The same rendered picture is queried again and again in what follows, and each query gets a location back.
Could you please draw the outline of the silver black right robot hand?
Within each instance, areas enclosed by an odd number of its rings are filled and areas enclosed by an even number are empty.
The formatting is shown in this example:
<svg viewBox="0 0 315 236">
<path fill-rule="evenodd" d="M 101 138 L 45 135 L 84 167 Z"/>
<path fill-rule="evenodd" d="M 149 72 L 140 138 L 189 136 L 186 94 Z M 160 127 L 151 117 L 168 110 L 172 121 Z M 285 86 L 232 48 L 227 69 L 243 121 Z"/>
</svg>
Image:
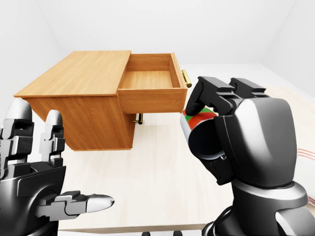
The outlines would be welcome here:
<svg viewBox="0 0 315 236">
<path fill-rule="evenodd" d="M 219 185 L 237 179 L 260 188 L 292 182 L 296 164 L 296 135 L 289 104 L 265 93 L 247 79 L 229 84 L 214 77 L 198 77 L 187 103 L 187 115 L 203 108 L 217 114 L 215 127 L 224 155 L 199 159 Z"/>
</svg>

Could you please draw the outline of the wooden cabinet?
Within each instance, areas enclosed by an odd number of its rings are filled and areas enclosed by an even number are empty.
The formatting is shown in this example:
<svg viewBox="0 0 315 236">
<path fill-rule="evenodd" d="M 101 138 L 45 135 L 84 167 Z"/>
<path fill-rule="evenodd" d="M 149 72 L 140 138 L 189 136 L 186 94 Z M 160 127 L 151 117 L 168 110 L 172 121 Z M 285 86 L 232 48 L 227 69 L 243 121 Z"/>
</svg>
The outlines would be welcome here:
<svg viewBox="0 0 315 236">
<path fill-rule="evenodd" d="M 131 52 L 73 52 L 16 93 L 46 118 L 58 110 L 72 150 L 131 149 L 134 115 L 117 94 Z"/>
</svg>

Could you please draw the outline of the open wooden drawer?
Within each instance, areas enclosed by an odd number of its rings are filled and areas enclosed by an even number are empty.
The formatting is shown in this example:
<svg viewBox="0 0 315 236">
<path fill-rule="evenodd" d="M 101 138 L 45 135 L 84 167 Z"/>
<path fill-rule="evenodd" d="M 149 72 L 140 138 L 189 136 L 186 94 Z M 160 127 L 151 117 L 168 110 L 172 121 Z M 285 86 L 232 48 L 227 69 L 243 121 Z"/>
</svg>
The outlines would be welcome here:
<svg viewBox="0 0 315 236">
<path fill-rule="evenodd" d="M 118 95 L 127 114 L 181 112 L 187 85 L 175 54 L 131 54 Z"/>
</svg>

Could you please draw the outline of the white plate with red rings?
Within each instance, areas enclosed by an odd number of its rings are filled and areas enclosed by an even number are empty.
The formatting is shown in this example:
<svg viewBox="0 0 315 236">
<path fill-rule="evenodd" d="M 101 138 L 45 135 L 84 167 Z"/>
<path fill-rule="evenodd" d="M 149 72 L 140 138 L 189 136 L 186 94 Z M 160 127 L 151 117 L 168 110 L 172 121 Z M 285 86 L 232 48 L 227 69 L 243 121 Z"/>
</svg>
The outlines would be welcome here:
<svg viewBox="0 0 315 236">
<path fill-rule="evenodd" d="M 293 180 L 306 189 L 309 203 L 315 206 L 315 147 L 311 147 L 310 143 L 297 141 L 297 161 Z"/>
</svg>

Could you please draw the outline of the red and green labelled tin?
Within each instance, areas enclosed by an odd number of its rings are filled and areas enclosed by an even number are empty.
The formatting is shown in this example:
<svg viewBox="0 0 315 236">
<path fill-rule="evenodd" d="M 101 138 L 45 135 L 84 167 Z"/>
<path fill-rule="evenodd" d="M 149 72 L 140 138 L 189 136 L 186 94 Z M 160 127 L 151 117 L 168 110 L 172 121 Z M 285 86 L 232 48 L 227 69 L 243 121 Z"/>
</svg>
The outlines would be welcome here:
<svg viewBox="0 0 315 236">
<path fill-rule="evenodd" d="M 203 108 L 194 116 L 183 110 L 180 124 L 191 153 L 198 159 L 215 160 L 224 155 L 215 127 L 217 114 L 209 108 Z"/>
</svg>

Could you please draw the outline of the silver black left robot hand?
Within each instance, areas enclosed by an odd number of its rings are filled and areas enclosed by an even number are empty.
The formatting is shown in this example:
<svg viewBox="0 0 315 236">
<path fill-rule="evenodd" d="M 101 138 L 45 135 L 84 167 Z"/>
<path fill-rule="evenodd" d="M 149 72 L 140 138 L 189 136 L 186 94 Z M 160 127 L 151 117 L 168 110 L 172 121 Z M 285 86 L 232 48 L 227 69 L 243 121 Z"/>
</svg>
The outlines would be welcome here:
<svg viewBox="0 0 315 236">
<path fill-rule="evenodd" d="M 15 98 L 10 104 L 0 133 L 0 197 L 2 211 L 9 222 L 27 226 L 38 220 L 56 222 L 80 214 L 105 210 L 114 204 L 107 195 L 83 195 L 80 191 L 62 193 L 66 167 L 63 120 L 51 110 L 40 137 L 39 162 L 28 162 L 32 151 L 34 123 L 30 104 Z"/>
</svg>

